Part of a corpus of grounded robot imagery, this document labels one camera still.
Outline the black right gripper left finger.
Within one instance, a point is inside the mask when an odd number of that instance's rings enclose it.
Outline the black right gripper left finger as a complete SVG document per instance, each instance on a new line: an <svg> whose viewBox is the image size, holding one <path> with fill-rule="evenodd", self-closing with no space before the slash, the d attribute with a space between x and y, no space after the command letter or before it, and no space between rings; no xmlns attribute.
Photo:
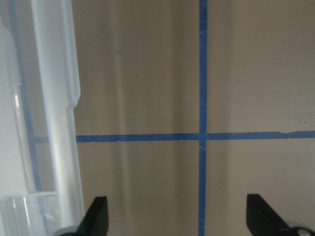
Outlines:
<svg viewBox="0 0 315 236"><path fill-rule="evenodd" d="M106 196L95 197L79 226L74 230L59 230L56 236L106 236L109 230Z"/></svg>

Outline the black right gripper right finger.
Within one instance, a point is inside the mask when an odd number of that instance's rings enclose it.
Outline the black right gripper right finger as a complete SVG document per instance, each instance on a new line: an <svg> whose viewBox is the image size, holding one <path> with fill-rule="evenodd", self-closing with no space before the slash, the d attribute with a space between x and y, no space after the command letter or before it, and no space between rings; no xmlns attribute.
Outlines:
<svg viewBox="0 0 315 236"><path fill-rule="evenodd" d="M248 194L246 225L252 236L313 236L311 229L290 227L259 194Z"/></svg>

